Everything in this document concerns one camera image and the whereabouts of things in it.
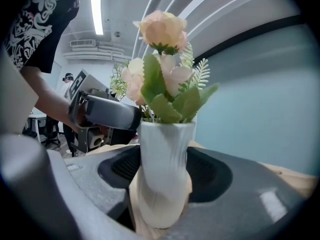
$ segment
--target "black t-shirt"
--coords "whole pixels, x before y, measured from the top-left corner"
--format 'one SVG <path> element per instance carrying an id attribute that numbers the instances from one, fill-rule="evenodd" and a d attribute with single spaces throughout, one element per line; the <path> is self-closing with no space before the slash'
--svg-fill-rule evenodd
<path id="1" fill-rule="evenodd" d="M 15 66 L 50 73 L 60 37 L 78 10 L 79 0 L 27 0 L 3 40 Z"/>

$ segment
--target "person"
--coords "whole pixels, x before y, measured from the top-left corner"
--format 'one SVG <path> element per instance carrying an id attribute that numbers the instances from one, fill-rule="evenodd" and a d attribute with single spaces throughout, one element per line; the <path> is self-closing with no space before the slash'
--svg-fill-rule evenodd
<path id="1" fill-rule="evenodd" d="M 69 100 L 69 96 L 70 96 L 69 95 L 69 89 L 70 89 L 71 85 L 74 82 L 74 76 L 71 73 L 66 73 L 65 77 L 62 79 L 62 81 L 64 81 L 64 85 L 61 87 L 60 94 L 65 99 Z M 62 123 L 62 126 L 63 126 L 64 137 L 65 137 L 66 143 L 67 143 L 68 148 L 69 148 L 66 151 L 66 153 L 68 155 L 72 154 L 73 157 L 77 156 L 76 155 L 77 150 L 74 147 L 71 146 L 71 143 L 75 142 L 76 133 L 67 124 Z"/>
<path id="2" fill-rule="evenodd" d="M 77 15 L 79 0 L 26 0 L 3 45 L 14 65 L 38 95 L 35 107 L 78 132 L 68 116 L 69 102 L 53 90 L 41 72 L 51 73 L 63 31 Z"/>

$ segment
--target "light blue wall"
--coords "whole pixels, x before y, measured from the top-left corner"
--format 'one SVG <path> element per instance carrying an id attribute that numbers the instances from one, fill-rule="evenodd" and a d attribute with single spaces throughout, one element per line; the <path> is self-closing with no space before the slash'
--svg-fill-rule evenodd
<path id="1" fill-rule="evenodd" d="M 210 57 L 210 82 L 220 82 L 220 89 L 198 114 L 195 140 L 218 152 L 316 174 L 317 49 L 306 26 L 293 26 Z"/>

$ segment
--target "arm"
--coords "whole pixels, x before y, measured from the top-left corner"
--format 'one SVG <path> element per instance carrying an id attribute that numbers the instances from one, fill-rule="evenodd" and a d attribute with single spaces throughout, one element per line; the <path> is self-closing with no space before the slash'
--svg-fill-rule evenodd
<path id="1" fill-rule="evenodd" d="M 57 94 L 55 90 L 46 83 L 41 77 L 40 69 L 34 66 L 24 66 L 20 73 L 39 96 L 35 107 L 49 117 L 70 126 L 77 133 L 78 128 L 69 120 L 68 100 Z"/>

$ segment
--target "floor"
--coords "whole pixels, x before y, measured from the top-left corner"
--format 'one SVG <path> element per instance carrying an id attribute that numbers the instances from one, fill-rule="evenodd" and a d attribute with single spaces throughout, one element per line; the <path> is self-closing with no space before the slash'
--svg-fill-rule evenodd
<path id="1" fill-rule="evenodd" d="M 63 134 L 60 134 L 59 138 L 61 142 L 60 147 L 58 147 L 56 144 L 51 143 L 46 147 L 46 149 L 58 151 L 63 158 L 71 158 L 72 157 L 71 154 L 67 154 L 67 150 L 69 148 L 68 148 L 68 144 L 65 136 Z M 78 156 L 85 156 L 85 155 L 86 155 L 85 153 L 78 151 Z"/>

